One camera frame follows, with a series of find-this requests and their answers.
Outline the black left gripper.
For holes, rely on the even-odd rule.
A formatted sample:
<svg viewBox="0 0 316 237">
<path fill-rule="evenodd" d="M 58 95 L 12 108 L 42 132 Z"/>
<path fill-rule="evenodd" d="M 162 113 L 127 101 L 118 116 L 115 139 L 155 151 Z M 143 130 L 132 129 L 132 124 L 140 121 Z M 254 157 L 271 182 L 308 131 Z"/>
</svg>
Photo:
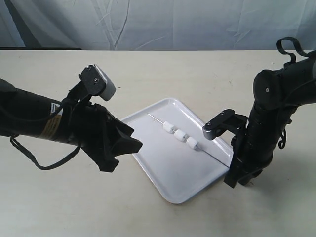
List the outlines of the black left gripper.
<svg viewBox="0 0 316 237">
<path fill-rule="evenodd" d="M 101 172 L 112 173 L 119 164 L 117 156 L 135 154 L 143 146 L 132 137 L 133 128 L 99 104 L 75 105 L 70 113 L 69 126 Z"/>
</svg>

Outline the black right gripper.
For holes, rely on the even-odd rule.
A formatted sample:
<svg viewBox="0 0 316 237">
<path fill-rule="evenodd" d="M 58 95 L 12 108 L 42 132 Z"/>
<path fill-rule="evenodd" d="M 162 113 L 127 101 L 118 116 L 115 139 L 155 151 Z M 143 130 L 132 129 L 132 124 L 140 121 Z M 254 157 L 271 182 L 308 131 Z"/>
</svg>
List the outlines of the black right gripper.
<svg viewBox="0 0 316 237">
<path fill-rule="evenodd" d="M 262 133 L 239 134 L 232 139 L 233 159 L 224 178 L 224 183 L 231 188 L 236 184 L 247 184 L 252 178 L 258 176 L 265 168 L 261 160 L 261 148 L 264 136 Z"/>
</svg>

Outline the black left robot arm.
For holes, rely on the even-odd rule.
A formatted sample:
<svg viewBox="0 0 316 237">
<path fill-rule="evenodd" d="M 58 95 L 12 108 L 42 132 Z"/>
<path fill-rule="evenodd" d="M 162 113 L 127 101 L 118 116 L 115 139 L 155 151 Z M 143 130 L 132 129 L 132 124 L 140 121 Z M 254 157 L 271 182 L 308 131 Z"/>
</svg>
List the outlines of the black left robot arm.
<svg viewBox="0 0 316 237">
<path fill-rule="evenodd" d="M 28 157 L 40 170 L 58 168 L 83 150 L 100 171 L 113 172 L 117 156 L 139 152 L 142 142 L 132 138 L 133 128 L 113 116 L 105 107 L 92 104 L 90 96 L 79 96 L 77 84 L 62 101 L 43 97 L 0 81 L 0 134 Z M 20 135 L 74 145 L 60 161 L 42 166 L 35 156 L 17 141 Z"/>
</svg>

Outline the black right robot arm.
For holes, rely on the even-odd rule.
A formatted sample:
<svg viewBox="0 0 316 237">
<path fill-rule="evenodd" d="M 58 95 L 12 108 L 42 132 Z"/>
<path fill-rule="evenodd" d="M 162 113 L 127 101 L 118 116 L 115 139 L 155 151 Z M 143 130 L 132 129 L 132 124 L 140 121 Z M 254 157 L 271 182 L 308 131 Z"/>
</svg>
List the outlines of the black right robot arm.
<svg viewBox="0 0 316 237">
<path fill-rule="evenodd" d="M 221 112 L 210 132 L 234 134 L 233 158 L 224 182 L 234 188 L 257 177 L 273 159 L 274 149 L 284 148 L 285 127 L 298 107 L 316 101 L 316 53 L 303 53 L 279 70 L 262 70 L 254 79 L 254 104 L 249 116 L 232 109 Z"/>
</svg>

